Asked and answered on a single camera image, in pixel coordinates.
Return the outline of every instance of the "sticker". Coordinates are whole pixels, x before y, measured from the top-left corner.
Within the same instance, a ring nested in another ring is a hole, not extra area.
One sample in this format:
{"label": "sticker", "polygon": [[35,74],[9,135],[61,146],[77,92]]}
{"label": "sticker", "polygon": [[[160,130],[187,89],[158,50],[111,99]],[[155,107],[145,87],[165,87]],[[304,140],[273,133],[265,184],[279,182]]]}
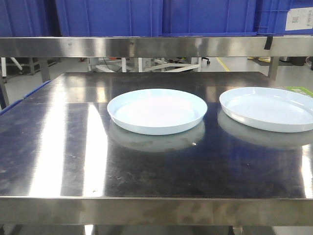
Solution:
{"label": "sticker", "polygon": [[313,93],[304,87],[285,87],[288,91],[296,92],[313,98]]}
{"label": "sticker", "polygon": [[290,9],[287,14],[286,31],[312,28],[313,7]]}

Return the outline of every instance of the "stainless steel shelf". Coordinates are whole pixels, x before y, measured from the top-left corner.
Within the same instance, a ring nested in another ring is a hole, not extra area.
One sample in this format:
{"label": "stainless steel shelf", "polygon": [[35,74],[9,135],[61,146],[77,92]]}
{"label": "stainless steel shelf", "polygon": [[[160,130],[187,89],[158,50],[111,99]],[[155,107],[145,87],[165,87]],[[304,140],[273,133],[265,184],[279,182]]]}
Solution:
{"label": "stainless steel shelf", "polygon": [[313,37],[0,38],[2,57],[307,56]]}

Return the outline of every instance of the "blue plastic crate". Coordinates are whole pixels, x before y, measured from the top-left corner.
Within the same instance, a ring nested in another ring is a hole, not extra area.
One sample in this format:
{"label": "blue plastic crate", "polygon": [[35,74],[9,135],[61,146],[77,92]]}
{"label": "blue plastic crate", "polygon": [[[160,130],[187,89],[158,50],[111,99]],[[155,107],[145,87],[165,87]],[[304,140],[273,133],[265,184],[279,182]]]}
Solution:
{"label": "blue plastic crate", "polygon": [[63,36],[160,36],[163,0],[56,0]]}
{"label": "blue plastic crate", "polygon": [[257,0],[255,28],[260,35],[313,34],[313,0]]}
{"label": "blue plastic crate", "polygon": [[58,36],[52,0],[0,0],[0,37]]}
{"label": "blue plastic crate", "polygon": [[164,36],[251,36],[256,0],[164,0]]}

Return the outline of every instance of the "white plastic tray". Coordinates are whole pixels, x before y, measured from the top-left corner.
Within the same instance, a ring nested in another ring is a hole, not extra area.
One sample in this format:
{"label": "white plastic tray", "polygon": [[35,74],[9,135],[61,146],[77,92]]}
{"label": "white plastic tray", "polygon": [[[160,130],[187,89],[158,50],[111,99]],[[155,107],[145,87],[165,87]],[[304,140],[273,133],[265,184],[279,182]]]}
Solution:
{"label": "white plastic tray", "polygon": [[121,94],[108,104],[120,127],[146,135],[169,135],[199,124],[207,111],[199,97],[170,89],[146,89]]}
{"label": "white plastic tray", "polygon": [[313,129],[313,99],[274,88],[246,87],[224,92],[222,109],[232,119],[274,132]]}

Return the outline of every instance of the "yellow floor line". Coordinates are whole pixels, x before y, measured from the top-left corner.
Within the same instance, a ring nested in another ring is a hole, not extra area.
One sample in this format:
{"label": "yellow floor line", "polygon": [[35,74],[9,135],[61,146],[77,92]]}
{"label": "yellow floor line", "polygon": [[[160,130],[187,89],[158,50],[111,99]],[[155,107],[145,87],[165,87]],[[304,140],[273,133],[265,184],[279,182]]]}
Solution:
{"label": "yellow floor line", "polygon": [[220,65],[225,69],[226,72],[230,72],[229,68],[223,63],[223,61],[219,58],[216,57],[217,61],[220,63]]}

